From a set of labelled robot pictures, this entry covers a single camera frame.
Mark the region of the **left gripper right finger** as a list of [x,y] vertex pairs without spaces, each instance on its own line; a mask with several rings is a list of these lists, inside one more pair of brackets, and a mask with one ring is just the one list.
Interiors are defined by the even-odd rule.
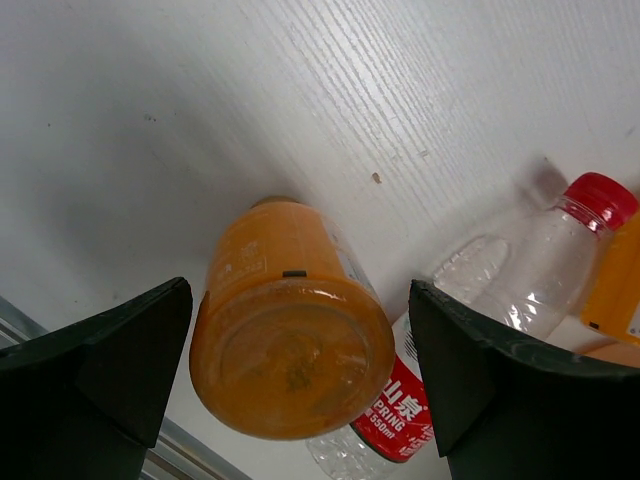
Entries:
[[635,479],[639,372],[552,346],[414,281],[409,317],[455,479]]

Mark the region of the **orange juice bottle wide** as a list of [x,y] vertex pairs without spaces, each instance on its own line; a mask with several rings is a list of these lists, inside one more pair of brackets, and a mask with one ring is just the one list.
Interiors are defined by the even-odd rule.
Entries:
[[262,439],[321,435],[371,405],[393,363],[390,321],[333,221],[268,197],[226,229],[189,352],[194,390],[219,421]]

